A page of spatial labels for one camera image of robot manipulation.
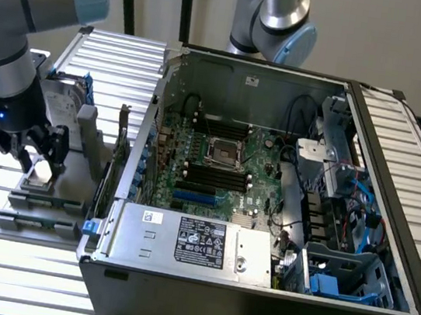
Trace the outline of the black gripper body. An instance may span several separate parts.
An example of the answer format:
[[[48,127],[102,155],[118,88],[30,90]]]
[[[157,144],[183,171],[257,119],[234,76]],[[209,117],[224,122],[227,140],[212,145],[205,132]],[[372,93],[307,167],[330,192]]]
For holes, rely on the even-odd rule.
[[[43,96],[28,95],[0,99],[0,151],[19,156],[26,145],[46,161],[53,161],[53,124],[47,118]]]

